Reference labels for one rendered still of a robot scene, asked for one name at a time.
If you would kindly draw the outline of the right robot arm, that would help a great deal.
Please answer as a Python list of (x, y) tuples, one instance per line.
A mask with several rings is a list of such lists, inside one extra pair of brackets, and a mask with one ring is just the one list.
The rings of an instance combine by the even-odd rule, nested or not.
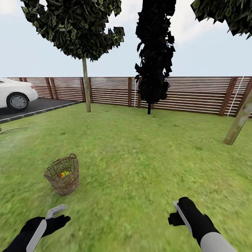
[(211, 219), (203, 215), (188, 197), (174, 201), (174, 207), (177, 212), (170, 213), (169, 224), (186, 225), (202, 252), (237, 252), (215, 228)]

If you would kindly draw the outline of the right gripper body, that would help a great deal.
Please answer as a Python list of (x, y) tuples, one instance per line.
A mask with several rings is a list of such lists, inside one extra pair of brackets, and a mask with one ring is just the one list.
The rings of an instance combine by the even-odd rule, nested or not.
[(183, 219), (179, 216), (179, 212), (170, 213), (170, 218), (173, 223), (173, 226), (185, 225)]

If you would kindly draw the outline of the easter egg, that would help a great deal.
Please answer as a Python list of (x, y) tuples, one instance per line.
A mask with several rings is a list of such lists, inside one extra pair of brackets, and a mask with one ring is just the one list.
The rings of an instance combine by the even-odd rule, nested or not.
[(66, 176), (66, 175), (68, 175), (68, 174), (70, 174), (71, 172), (69, 172), (69, 171), (63, 171), (61, 174), (60, 174), (60, 176), (59, 177), (64, 177), (64, 176)]

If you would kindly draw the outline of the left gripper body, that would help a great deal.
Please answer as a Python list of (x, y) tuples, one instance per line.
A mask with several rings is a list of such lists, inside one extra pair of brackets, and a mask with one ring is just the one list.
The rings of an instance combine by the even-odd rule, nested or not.
[(55, 231), (61, 229), (65, 226), (65, 218), (64, 215), (61, 215), (56, 218), (48, 219), (52, 222), (51, 229), (47, 235), (53, 234)]

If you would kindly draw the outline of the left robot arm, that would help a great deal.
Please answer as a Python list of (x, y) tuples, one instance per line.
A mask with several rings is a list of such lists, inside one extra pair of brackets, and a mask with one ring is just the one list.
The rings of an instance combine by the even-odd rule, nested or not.
[[(57, 162), (57, 166), (54, 169), (56, 170), (57, 174), (52, 174), (54, 176), (54, 179), (60, 176), (62, 172), (69, 170), (69, 167), (67, 169), (67, 165), (71, 166), (70, 160), (72, 161), (71, 164), (73, 164), (74, 166), (76, 166), (77, 164), (77, 162), (75, 160), (72, 160), (72, 158), (69, 160), (65, 160), (66, 170), (63, 169), (63, 161), (60, 161), (62, 162), (62, 164), (60, 164), (60, 162)], [(59, 170), (60, 165), (62, 165), (63, 170)], [(52, 171), (52, 167), (49, 167), (49, 170), (52, 173), (54, 170)], [(28, 220), (26, 222), (26, 225), (21, 229), (20, 234), (16, 236), (16, 238), (14, 238), (14, 240), (7, 247), (7, 249), (3, 250), (2, 252), (34, 252), (34, 249), (38, 245), (41, 238), (53, 234), (55, 231), (64, 227), (66, 225), (66, 222), (71, 220), (71, 217), (64, 217), (64, 215), (55, 218), (56, 214), (66, 210), (66, 208), (66, 204), (61, 204), (52, 209), (49, 209), (47, 212), (46, 219), (45, 217), (38, 216)]]

